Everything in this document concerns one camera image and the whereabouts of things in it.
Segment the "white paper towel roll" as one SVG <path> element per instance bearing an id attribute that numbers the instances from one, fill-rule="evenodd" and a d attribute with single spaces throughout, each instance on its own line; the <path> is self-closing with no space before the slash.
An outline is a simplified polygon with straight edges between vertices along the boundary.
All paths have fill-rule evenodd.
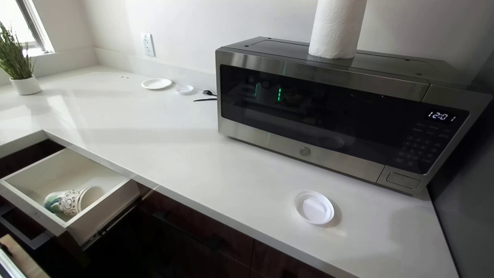
<path id="1" fill-rule="evenodd" d="M 327 59 L 356 55 L 367 0 L 318 0 L 308 53 Z"/>

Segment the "microwave door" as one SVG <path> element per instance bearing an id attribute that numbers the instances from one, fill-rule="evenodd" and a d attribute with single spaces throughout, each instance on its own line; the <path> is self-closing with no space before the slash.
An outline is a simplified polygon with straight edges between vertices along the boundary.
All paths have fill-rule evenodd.
<path id="1" fill-rule="evenodd" d="M 386 167 L 423 175 L 432 166 L 413 100 L 288 76 L 299 63 L 217 50 L 221 134 L 377 182 Z"/>

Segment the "white plastic lid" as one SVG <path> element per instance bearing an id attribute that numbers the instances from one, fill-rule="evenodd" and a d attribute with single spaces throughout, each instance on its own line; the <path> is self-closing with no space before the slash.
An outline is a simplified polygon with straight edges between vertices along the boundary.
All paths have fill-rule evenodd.
<path id="1" fill-rule="evenodd" d="M 294 198 L 294 208 L 298 216 L 311 225 L 326 225 L 333 220 L 335 208 L 323 194 L 303 191 Z"/>

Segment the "stainless steel microwave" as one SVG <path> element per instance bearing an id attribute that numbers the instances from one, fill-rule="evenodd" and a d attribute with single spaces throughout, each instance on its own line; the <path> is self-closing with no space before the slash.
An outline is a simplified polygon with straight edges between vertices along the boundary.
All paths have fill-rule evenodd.
<path id="1" fill-rule="evenodd" d="M 494 99 L 441 60 L 254 37 L 215 51 L 218 131 L 409 195 L 423 191 Z"/>

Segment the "white plate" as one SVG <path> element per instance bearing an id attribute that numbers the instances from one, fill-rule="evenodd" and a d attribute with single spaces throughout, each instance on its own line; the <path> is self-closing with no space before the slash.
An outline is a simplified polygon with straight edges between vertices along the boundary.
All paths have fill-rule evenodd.
<path id="1" fill-rule="evenodd" d="M 173 81 L 164 78 L 152 78 L 141 83 L 141 87 L 147 90 L 162 90 L 170 87 Z"/>

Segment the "dark cabinet door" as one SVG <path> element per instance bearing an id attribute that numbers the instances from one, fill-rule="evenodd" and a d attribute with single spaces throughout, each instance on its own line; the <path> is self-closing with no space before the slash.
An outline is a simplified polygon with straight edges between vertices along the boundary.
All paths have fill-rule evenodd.
<path id="1" fill-rule="evenodd" d="M 249 278 L 335 278 L 254 240 Z"/>
<path id="2" fill-rule="evenodd" d="M 168 277 L 249 278 L 254 240 L 156 190 L 138 184 L 145 236 Z"/>

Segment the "patterned paper cup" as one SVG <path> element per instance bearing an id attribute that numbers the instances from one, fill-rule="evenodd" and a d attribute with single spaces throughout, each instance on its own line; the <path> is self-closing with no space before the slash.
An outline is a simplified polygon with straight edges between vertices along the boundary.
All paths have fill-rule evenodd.
<path id="1" fill-rule="evenodd" d="M 104 194 L 104 190 L 98 186 L 52 192 L 45 197 L 42 205 L 51 213 L 75 216 Z"/>

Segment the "white drawer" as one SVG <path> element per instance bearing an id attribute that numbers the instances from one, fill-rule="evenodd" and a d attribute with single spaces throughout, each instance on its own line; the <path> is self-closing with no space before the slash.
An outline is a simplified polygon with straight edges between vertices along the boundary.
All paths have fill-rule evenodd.
<path id="1" fill-rule="evenodd" d="M 69 149 L 0 179 L 0 194 L 55 236 L 93 241 L 139 197 L 137 183 Z"/>

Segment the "dark refrigerator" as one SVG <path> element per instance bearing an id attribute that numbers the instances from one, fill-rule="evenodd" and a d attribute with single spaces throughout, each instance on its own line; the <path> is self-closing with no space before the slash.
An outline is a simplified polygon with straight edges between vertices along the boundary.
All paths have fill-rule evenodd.
<path id="1" fill-rule="evenodd" d="M 473 83 L 493 99 L 429 193 L 459 278 L 494 278 L 494 50 Z"/>

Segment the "green plant in white pot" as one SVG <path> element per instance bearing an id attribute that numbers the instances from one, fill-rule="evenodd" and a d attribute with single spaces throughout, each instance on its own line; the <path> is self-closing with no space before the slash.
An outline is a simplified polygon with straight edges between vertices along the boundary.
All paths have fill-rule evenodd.
<path id="1" fill-rule="evenodd" d="M 35 62 L 24 53 L 26 47 L 27 43 L 21 43 L 13 30 L 0 22 L 0 68 L 19 95 L 34 95 L 42 88 L 34 75 Z"/>

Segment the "window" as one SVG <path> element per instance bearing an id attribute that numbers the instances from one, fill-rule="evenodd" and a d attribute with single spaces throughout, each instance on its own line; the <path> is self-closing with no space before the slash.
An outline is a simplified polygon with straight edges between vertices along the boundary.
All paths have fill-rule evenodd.
<path id="1" fill-rule="evenodd" d="M 54 52 L 35 0 L 0 0 L 0 23 L 18 38 L 23 55 L 36 57 Z"/>

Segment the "white wall socket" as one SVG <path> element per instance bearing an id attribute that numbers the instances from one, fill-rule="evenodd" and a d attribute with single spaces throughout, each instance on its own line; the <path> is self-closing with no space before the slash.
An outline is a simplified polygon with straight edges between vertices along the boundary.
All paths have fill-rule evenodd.
<path id="1" fill-rule="evenodd" d="M 142 35 L 142 43 L 143 43 L 145 55 L 147 55 L 151 58 L 155 58 L 156 53 L 155 53 L 155 48 L 154 48 L 153 36 L 151 34 L 143 34 Z"/>

